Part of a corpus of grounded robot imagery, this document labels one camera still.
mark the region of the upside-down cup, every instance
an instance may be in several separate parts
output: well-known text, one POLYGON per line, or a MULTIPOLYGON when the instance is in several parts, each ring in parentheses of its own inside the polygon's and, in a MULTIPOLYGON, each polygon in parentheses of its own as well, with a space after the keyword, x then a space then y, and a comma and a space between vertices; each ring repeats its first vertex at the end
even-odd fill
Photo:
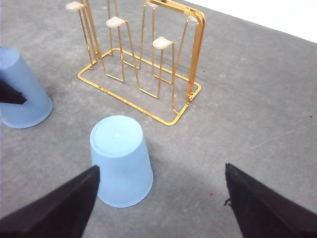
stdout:
POLYGON ((0 79, 26 98, 23 104, 1 104, 1 120, 12 128, 27 128, 42 122, 53 102, 16 49, 0 48, 0 79))
POLYGON ((153 184, 153 171, 141 126, 126 116, 98 122, 90 134, 92 164, 100 167, 98 197, 112 207, 142 201, 153 184))

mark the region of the gold metal wire rack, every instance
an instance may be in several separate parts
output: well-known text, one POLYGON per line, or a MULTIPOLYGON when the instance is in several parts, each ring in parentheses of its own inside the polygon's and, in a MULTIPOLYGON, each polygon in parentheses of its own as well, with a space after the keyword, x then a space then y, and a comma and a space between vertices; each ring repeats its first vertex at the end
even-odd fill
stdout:
POLYGON ((191 7, 188 7, 188 6, 185 6, 185 5, 170 1, 170 0, 146 0, 146 3, 143 5, 141 45, 140 45, 140 55, 138 56, 138 55, 134 54, 134 48, 133 48, 132 36, 131 36, 131 30, 130 30, 129 23, 127 20, 121 19, 118 16, 118 6, 117 6, 116 0, 114 0, 114 8, 115 8, 115 16, 114 17, 110 17, 110 2, 109 2, 109 0, 107 0, 108 20, 107 20, 106 24, 109 28, 109 37, 110 37, 111 47, 110 47, 110 50, 108 50, 107 52, 105 52, 103 54, 102 54, 102 52, 100 50, 100 46, 98 44, 89 0, 80 0, 80 2, 73 1, 69 4, 67 4, 66 8, 70 11, 78 11, 78 13, 79 13, 79 18, 80 18, 82 30, 84 33, 85 43, 87 46, 87 51, 88 51, 89 60, 90 60, 90 63, 86 67, 84 67, 81 71, 78 72, 78 74, 77 74, 78 78, 81 79, 82 81, 108 93, 109 95, 125 102, 126 104, 134 107, 135 109, 145 113, 146 115, 158 120, 159 122, 161 122, 165 125, 174 125, 180 119, 180 117, 184 114, 184 112, 188 108, 190 102, 197 96, 197 94, 200 92, 200 90, 202 88, 199 83, 195 82, 195 74, 196 74, 196 70, 197 70, 199 53, 200 53, 200 49, 201 49, 202 38, 203 38, 204 27, 205 27, 204 14, 202 12, 200 12, 199 10, 193 9, 191 7), (151 60, 145 59, 143 57, 143 38, 144 38, 144 28, 145 28, 145 13, 146 13, 146 9, 148 6, 152 8, 152 59, 151 60), (170 41, 164 37, 158 37, 157 39, 155 39, 155 11, 156 11, 157 7, 168 8, 170 10, 180 12, 180 13, 188 16, 188 18, 185 22, 183 35, 182 35, 182 39, 180 42, 177 57, 175 57, 175 55, 174 55, 176 45, 173 41, 170 41), (183 47, 183 43, 184 43, 184 39, 185 39, 185 35, 186 35, 186 30, 187 30, 187 27, 188 27, 188 24, 190 21, 192 21, 196 24, 196 30, 195 30, 195 37, 194 37, 194 42, 193 42, 192 56, 191 56, 191 60, 190 60, 189 76, 185 77, 185 76, 177 73, 177 67, 179 66, 179 60, 180 60, 181 51, 182 51, 182 47, 183 47), (126 27, 127 27, 131 51, 127 51, 127 50, 123 49, 123 47, 122 47, 122 36, 121 36, 121 31, 120 31, 120 27, 122 25, 126 25, 126 27), (112 39, 111 30, 115 29, 115 28, 117 28, 117 30, 118 30, 119 48, 114 48, 113 44, 112 44, 113 39, 112 39), (168 48, 168 47, 172 47, 171 70, 166 68, 166 67, 163 67, 163 53, 164 53, 164 49, 168 48), (156 64, 154 61, 155 49, 160 50, 160 62, 159 62, 159 64, 156 64), (122 78, 120 78, 120 76, 114 76, 114 75, 109 74, 107 69, 106 69, 106 64, 105 64, 104 58, 106 58, 107 56, 112 56, 114 51, 120 52, 122 78), (128 61, 126 61, 124 59, 124 55, 131 57, 133 63, 129 63, 128 61), (104 73, 106 76, 108 76, 112 79, 118 80, 122 83, 124 83, 124 81, 125 81, 124 65, 127 64, 127 65, 133 67, 134 71, 135 71, 137 88, 140 91, 148 94, 149 96, 152 96, 152 97, 157 98, 157 99, 159 99, 159 96, 160 96, 160 83, 165 82, 165 83, 170 84, 172 86, 171 109, 175 113, 175 118, 172 121, 166 121, 163 118, 161 118, 161 117, 151 113, 150 111, 140 107, 139 105, 125 99, 124 97, 122 97, 114 92, 111 92, 108 89, 103 88, 103 87, 99 86, 98 84, 86 79, 83 76, 83 74, 87 70, 94 69, 94 66, 98 61, 101 62, 104 73), (141 70, 142 63, 149 64, 152 67, 152 76, 155 77, 156 79, 158 79, 158 91, 156 94, 151 93, 140 86, 138 71, 141 70), (157 68, 159 70, 158 75, 156 75, 154 72, 155 68, 157 68), (170 80, 162 77, 163 71, 171 75, 170 80), (185 95, 186 100, 185 100, 184 106, 181 108, 180 111, 177 111, 175 109, 175 106, 174 106, 174 104, 175 104, 175 102, 174 102, 174 91, 175 91, 175 80, 174 79, 175 79, 175 77, 178 77, 178 78, 187 82, 187 92, 185 95))

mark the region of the gray concrete floor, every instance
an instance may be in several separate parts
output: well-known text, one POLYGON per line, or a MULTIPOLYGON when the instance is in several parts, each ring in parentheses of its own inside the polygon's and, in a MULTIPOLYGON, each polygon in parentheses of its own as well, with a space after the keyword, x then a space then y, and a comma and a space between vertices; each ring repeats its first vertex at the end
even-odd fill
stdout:
MULTIPOLYGON (((117 114, 133 117, 144 130, 153 188, 125 209, 97 199, 85 238, 242 237, 230 207, 223 206, 226 162, 317 212, 316 44, 195 6, 207 22, 196 74, 203 89, 169 127, 76 78, 89 59, 78 14, 66 11, 67 3, 2 1, 1 44, 20 51, 54 102, 37 126, 1 124, 2 216, 87 169, 91 129, 117 114)), ((91 1, 102 51, 109 48, 105 4, 91 1)), ((119 0, 135 45, 142 4, 119 0)), ((164 17, 157 35, 179 42, 186 18, 163 9, 157 16, 164 17)), ((184 72, 190 51, 186 46, 184 72)), ((109 64, 119 73, 113 67, 118 62, 109 64)))

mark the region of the plastic cup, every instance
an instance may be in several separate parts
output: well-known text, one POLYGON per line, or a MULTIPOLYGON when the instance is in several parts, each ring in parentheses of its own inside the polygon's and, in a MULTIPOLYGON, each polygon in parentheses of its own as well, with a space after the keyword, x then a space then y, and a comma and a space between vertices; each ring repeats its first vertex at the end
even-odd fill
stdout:
POLYGON ((98 122, 90 134, 92 164, 100 167, 98 197, 112 207, 142 201, 153 184, 153 171, 141 126, 126 116, 98 122))
POLYGON ((1 47, 0 61, 0 79, 27 99, 22 105, 1 103, 3 123, 13 128, 27 128, 42 122, 50 115, 53 102, 36 76, 16 49, 1 47))

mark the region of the gold wire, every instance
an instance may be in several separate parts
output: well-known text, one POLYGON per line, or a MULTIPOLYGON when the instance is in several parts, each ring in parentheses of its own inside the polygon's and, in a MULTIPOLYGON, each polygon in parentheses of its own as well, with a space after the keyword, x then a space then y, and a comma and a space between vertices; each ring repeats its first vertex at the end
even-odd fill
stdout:
POLYGON ((91 64, 91 67, 93 68, 93 60, 91 58, 91 52, 90 52, 89 45, 88 45, 88 40, 87 40, 87 36, 86 36, 86 30, 85 30, 85 27, 84 27, 83 18, 81 16, 80 10, 78 10, 78 13, 79 13, 81 27, 83 29, 83 33, 84 33, 84 37, 85 37, 85 42, 86 42, 86 46, 87 46, 87 51, 88 51, 88 55, 89 55, 90 64, 91 64))
MULTIPOLYGON (((108 8, 108 20, 110 19, 110 2, 107 0, 107 8, 108 8)), ((110 37, 110 45, 111 45, 111 55, 113 52, 113 46, 112 46, 112 33, 111 33, 111 28, 109 28, 109 37, 110 37)))

